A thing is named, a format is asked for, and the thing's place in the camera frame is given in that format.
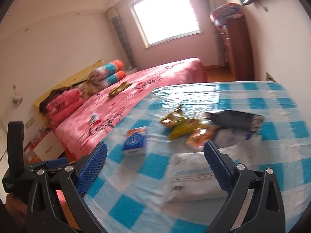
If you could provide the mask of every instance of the folded blanket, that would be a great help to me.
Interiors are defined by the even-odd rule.
[[[70,89],[69,91],[63,92],[61,95],[54,98],[47,106],[46,109],[49,115],[53,115],[69,105],[73,104],[82,95],[81,89]]]
[[[224,4],[210,13],[213,23],[225,25],[228,19],[240,18],[244,15],[242,6],[237,3]]]
[[[102,67],[96,68],[89,73],[89,79],[92,82],[98,82],[108,76],[121,71],[124,67],[124,63],[121,60],[112,61]]]
[[[56,129],[56,127],[60,123],[65,121],[73,112],[75,112],[79,107],[81,107],[83,103],[84,103],[84,99],[79,98],[76,102],[64,108],[60,112],[57,112],[56,114],[53,114],[53,115],[49,115],[50,124],[52,128]]]
[[[46,106],[54,99],[56,98],[57,96],[61,95],[63,92],[69,90],[70,88],[68,87],[63,87],[63,88],[60,88],[60,89],[55,89],[55,90],[52,90],[50,92],[50,95],[48,97],[46,97],[42,102],[40,102],[39,104],[39,112],[42,113],[42,114],[46,114],[48,111],[46,109]]]
[[[116,82],[118,82],[119,80],[122,80],[124,77],[126,76],[126,72],[125,71],[118,71],[113,75],[108,76],[107,78],[100,80],[98,82],[94,82],[94,84],[96,85],[96,87],[102,91],[105,88],[111,86],[112,84],[115,84]]]

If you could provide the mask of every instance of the pink floral blanket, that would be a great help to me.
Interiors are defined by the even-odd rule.
[[[109,91],[124,81],[133,84],[114,98],[108,98]],[[206,72],[197,58],[139,71],[93,95],[57,127],[55,134],[67,154],[78,160],[89,154],[154,88],[203,82],[206,82]]]

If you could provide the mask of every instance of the yellow snack package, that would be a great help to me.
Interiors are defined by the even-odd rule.
[[[185,122],[173,128],[172,132],[169,134],[169,139],[173,140],[175,138],[181,137],[183,135],[193,132],[200,125],[200,121],[197,119],[185,119]]]
[[[177,109],[173,110],[166,117],[162,118],[159,123],[164,124],[169,129],[172,129],[174,126],[184,123],[185,117],[181,111],[181,107],[182,105],[179,104]]]
[[[205,142],[213,137],[218,128],[217,125],[202,124],[189,135],[186,144],[192,147],[203,147]]]

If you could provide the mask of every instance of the plastic wrapper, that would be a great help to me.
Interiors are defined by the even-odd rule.
[[[264,122],[264,116],[237,111],[237,110],[218,110],[205,112],[207,119],[224,128],[234,128],[252,132],[260,131]]]
[[[201,123],[187,138],[187,145],[195,148],[203,148],[204,143],[211,140],[218,126],[213,124]]]
[[[185,119],[185,122],[181,125],[178,125],[172,129],[172,132],[169,134],[169,139],[173,140],[175,138],[187,135],[193,132],[200,125],[198,119]]]
[[[130,87],[133,83],[129,83],[127,81],[124,81],[121,83],[121,85],[114,87],[113,89],[110,90],[108,97],[113,98],[117,96],[119,93]]]
[[[223,148],[235,145],[240,143],[241,141],[249,139],[253,132],[247,132],[245,130],[237,130],[237,129],[218,129],[214,136],[212,137],[212,141],[217,148]]]
[[[181,125],[185,122],[185,117],[181,111],[182,105],[179,104],[178,108],[170,112],[166,117],[162,118],[160,123],[167,128],[172,129],[174,126]]]

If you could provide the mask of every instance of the bed frame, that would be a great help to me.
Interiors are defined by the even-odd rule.
[[[87,80],[90,71],[92,71],[98,67],[101,67],[105,64],[106,64],[106,62],[104,60],[97,61],[93,65],[88,66],[87,68],[81,70],[80,72],[77,72],[76,74],[74,74],[74,75],[70,76],[69,78],[63,80],[62,82],[58,83],[57,85],[52,87],[50,90],[45,92],[43,95],[41,95],[37,100],[35,100],[34,107],[38,111],[40,118],[43,120],[43,122],[46,126],[49,126],[49,118],[39,112],[39,105],[46,97],[48,97],[50,95],[50,92],[52,90],[59,89],[62,87],[71,87],[74,84],[77,84],[81,81]]]

